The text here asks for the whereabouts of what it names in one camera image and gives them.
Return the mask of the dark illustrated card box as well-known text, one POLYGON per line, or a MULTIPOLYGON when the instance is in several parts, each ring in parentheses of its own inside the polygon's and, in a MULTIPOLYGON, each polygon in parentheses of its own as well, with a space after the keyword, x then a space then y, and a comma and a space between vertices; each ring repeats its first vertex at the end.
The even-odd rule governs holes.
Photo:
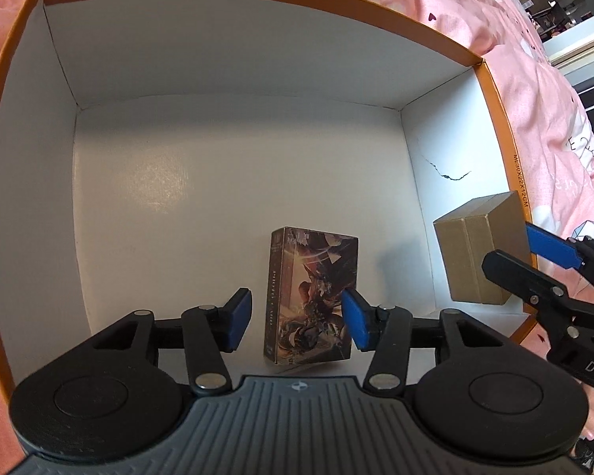
POLYGON ((357 280, 356 237, 282 227, 270 239, 264 355, 277 366, 351 357, 342 295, 357 280))

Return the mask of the small brown cardboard box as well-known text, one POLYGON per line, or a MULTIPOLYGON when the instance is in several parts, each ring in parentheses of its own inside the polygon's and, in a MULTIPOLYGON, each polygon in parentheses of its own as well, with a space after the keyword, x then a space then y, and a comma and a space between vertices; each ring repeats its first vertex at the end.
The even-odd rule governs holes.
POLYGON ((515 191, 481 196, 433 222, 453 301, 502 306, 510 294, 486 279, 487 253, 502 250, 529 264, 522 202, 515 191))

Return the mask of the orange cardboard storage box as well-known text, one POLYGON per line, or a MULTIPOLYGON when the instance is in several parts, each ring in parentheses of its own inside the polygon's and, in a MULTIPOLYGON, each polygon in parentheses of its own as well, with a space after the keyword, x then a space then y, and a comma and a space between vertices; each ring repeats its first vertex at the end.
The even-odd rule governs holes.
POLYGON ((0 54, 0 382, 242 286, 228 369, 273 374, 286 225, 357 237, 359 290, 435 315, 434 221, 525 189, 487 60, 369 0, 25 0, 0 54))

